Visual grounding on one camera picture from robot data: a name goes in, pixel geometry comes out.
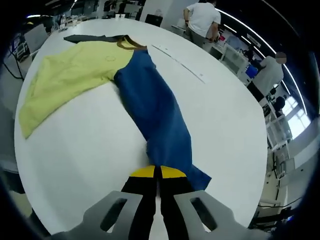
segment black shorts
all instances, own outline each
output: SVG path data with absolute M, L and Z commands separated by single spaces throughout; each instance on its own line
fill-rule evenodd
M 264 99 L 265 96 L 260 92 L 260 90 L 256 87 L 256 85 L 253 82 L 250 82 L 246 88 L 250 91 L 250 93 L 258 102 Z

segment desk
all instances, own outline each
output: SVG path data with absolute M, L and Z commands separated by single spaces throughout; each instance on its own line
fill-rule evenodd
M 65 26 L 69 27 L 69 26 L 72 26 L 74 24 L 78 24 L 79 22 L 82 22 L 82 21 L 87 20 L 87 19 L 88 19 L 87 16 L 77 16 L 75 18 L 66 19 L 64 21 L 64 24 L 65 24 Z
M 178 34 L 181 37 L 183 37 L 184 33 L 186 32 L 185 28 L 182 28 L 176 25 L 171 25 L 171 27 L 173 28 L 172 32 L 175 34 Z
M 206 40 L 202 46 L 202 49 L 212 55 L 215 59 L 220 60 L 224 55 L 224 47 L 218 45 L 215 42 L 209 42 Z
M 286 116 L 278 117 L 274 106 L 266 97 L 259 104 L 262 108 L 266 105 L 270 108 L 270 113 L 265 117 L 265 125 L 271 151 L 274 152 L 284 146 L 288 148 L 288 140 L 292 139 L 292 134 Z
M 192 139 L 193 163 L 212 177 L 207 192 L 232 209 L 235 220 L 247 227 L 266 175 L 267 134 L 262 108 L 218 60 L 172 32 L 131 19 L 94 19 L 52 33 L 29 68 L 16 114 L 44 56 L 73 46 L 64 37 L 74 34 L 128 34 L 148 46 L 180 106 Z M 166 46 L 209 81 L 203 83 L 152 45 Z M 120 191 L 132 172 L 148 164 L 146 141 L 110 82 L 60 107 L 27 140 L 15 121 L 14 143 L 27 197 L 51 234 L 78 225 L 89 207 L 110 191 Z M 156 202 L 150 239 L 163 240 L 167 233 L 161 225 L 160 200 Z
M 220 62 L 238 78 L 245 72 L 246 67 L 249 65 L 247 58 L 227 43 L 224 44 L 223 56 L 221 57 Z

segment yellow shirt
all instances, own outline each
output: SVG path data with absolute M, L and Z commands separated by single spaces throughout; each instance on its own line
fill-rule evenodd
M 113 80 L 134 53 L 127 41 L 85 41 L 67 51 L 46 56 L 31 81 L 19 112 L 22 134 L 28 138 L 55 110 L 84 91 Z

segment blue cloth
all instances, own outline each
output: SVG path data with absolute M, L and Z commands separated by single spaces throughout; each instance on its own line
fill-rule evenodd
M 258 69 L 252 65 L 249 65 L 248 69 L 245 71 L 245 74 L 247 74 L 249 78 L 253 79 L 258 74 Z
M 191 137 L 176 98 L 158 73 L 147 50 L 135 50 L 129 64 L 114 76 L 127 112 L 147 141 L 151 164 L 178 169 L 194 190 L 211 177 L 192 165 Z

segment ceiling light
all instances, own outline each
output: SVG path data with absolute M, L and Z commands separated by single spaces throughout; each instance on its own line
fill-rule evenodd
M 228 29 L 230 29 L 231 31 L 234 31 L 235 33 L 237 33 L 237 31 L 236 30 L 234 30 L 234 29 L 232 29 L 231 27 L 229 27 L 229 26 L 227 26 L 227 25 L 225 25 L 225 24 L 223 24 L 225 27 L 227 27 Z
M 57 8 L 57 7 L 60 7 L 60 6 L 61 6 L 61 4 L 56 5 L 56 6 L 53 6 L 52 9 L 55 9 L 55 8 Z
M 260 53 L 260 55 L 265 59 L 266 58 L 266 56 L 265 55 L 263 55 L 263 53 L 256 47 L 256 46 L 253 46 L 254 47 L 254 49 L 258 52 L 258 53 Z
M 246 39 L 244 36 L 241 36 L 241 38 L 243 38 L 247 43 L 251 44 L 251 42 L 248 39 Z
M 233 20 L 237 21 L 238 23 L 240 23 L 241 25 L 243 25 L 244 27 L 246 27 L 247 29 L 249 29 L 249 30 L 250 30 L 251 32 L 253 32 L 262 42 L 264 42 L 264 44 L 267 45 L 267 47 L 268 47 L 274 54 L 276 54 L 276 51 L 269 45 L 269 43 L 267 43 L 267 42 L 266 42 L 258 33 L 256 33 L 251 27 L 247 26 L 246 24 L 244 24 L 244 23 L 243 23 L 242 21 L 240 21 L 239 19 L 235 18 L 234 16 L 232 16 L 232 15 L 230 15 L 230 14 L 224 12 L 224 11 L 221 11 L 221 10 L 218 9 L 218 8 L 216 8 L 216 10 L 219 11 L 220 13 L 224 14 L 224 15 L 227 15 L 228 17 L 232 18 Z M 305 105 L 305 101 L 304 101 L 304 99 L 303 99 L 303 97 L 302 97 L 302 95 L 301 95 L 300 89 L 298 88 L 298 85 L 297 85 L 297 83 L 296 83 L 296 80 L 295 80 L 294 76 L 291 74 L 291 72 L 289 71 L 289 69 L 287 68 L 287 66 L 286 66 L 285 64 L 283 64 L 283 66 L 284 66 L 285 70 L 288 72 L 289 76 L 291 77 L 291 79 L 292 79 L 292 81 L 293 81 L 293 83 L 294 83 L 294 85 L 295 85 L 295 87 L 296 87 L 296 89 L 297 89 L 297 91 L 298 91 L 298 93 L 299 93 L 299 96 L 300 96 L 300 98 L 301 98 L 301 102 L 302 102 L 302 105 L 303 105 L 305 114 L 308 115 L 308 114 L 307 114 L 306 105 Z M 285 88 L 288 90 L 285 82 L 284 82 L 284 81 L 282 81 L 282 82 L 283 82 Z
M 291 93 L 290 93 L 289 89 L 287 88 L 287 85 L 285 84 L 285 82 L 283 80 L 281 80 L 281 82 L 283 83 L 283 85 L 284 85 L 286 91 L 288 92 L 288 94 L 291 95 Z
M 30 16 L 27 16 L 26 18 L 29 19 L 29 18 L 38 18 L 38 17 L 41 17 L 41 15 L 37 14 L 37 15 L 30 15 Z
M 53 3 L 55 3 L 55 2 L 58 2 L 58 1 L 59 1 L 59 0 L 52 0 L 52 1 L 50 1 L 50 2 L 47 2 L 45 5 L 48 6 L 48 5 L 53 4 Z

